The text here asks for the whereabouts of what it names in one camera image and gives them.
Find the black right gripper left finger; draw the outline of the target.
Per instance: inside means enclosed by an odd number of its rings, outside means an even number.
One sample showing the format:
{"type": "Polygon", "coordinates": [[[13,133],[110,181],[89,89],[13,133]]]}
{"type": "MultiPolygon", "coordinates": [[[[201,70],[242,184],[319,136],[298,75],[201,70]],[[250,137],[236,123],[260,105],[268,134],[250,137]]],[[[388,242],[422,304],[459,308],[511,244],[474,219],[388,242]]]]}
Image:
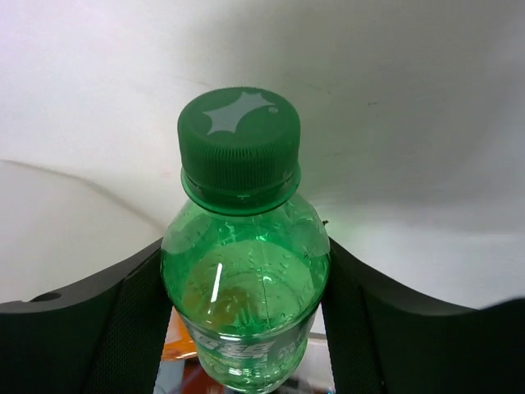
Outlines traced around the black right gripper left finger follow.
{"type": "Polygon", "coordinates": [[[171,314],[160,241],[68,286],[1,305],[3,393],[151,393],[171,314]]]}

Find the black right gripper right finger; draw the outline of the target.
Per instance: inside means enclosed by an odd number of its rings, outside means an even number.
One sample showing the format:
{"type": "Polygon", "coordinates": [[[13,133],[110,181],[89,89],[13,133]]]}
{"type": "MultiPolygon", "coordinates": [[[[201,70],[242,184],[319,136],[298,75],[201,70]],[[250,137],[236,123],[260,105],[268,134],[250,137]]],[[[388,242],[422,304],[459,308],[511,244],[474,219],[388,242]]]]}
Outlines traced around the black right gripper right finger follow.
{"type": "Polygon", "coordinates": [[[322,298],[338,393],[521,393],[524,300],[438,300],[331,244],[322,298]]]}

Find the green plastic soda bottle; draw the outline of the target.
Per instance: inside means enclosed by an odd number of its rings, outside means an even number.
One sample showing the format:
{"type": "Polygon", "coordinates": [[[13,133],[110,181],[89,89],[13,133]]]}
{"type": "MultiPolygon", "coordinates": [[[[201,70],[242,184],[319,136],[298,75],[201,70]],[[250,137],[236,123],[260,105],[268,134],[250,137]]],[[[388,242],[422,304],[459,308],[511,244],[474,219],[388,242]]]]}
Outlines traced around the green plastic soda bottle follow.
{"type": "Polygon", "coordinates": [[[299,366],[330,269],[330,241],[298,193],[300,120],[265,89],[199,95],[177,122],[187,202],[162,239],[167,294],[206,373],[269,393],[299,366]]]}

